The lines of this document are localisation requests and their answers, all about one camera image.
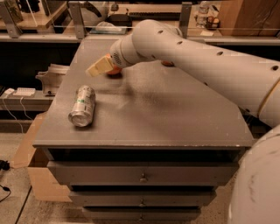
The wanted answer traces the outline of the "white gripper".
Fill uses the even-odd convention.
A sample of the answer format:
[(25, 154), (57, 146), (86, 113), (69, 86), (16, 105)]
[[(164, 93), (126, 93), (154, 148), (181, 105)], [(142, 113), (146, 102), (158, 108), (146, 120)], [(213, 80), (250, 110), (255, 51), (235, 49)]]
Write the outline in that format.
[(134, 66), (140, 62), (150, 61), (149, 58), (137, 52), (131, 35), (117, 40), (110, 47), (109, 53), (112, 60), (108, 56), (101, 57), (86, 70), (86, 75), (95, 77), (110, 72), (114, 68), (113, 63), (120, 68), (125, 68)]

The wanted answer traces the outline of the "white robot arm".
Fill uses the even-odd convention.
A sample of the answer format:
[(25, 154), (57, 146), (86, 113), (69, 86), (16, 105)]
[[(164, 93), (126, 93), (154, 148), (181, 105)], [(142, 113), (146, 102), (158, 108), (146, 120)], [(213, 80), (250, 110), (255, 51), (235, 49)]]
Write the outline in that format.
[(172, 63), (271, 127), (241, 161), (227, 224), (280, 224), (279, 63), (185, 39), (178, 28), (148, 19), (86, 74), (110, 74), (153, 60)]

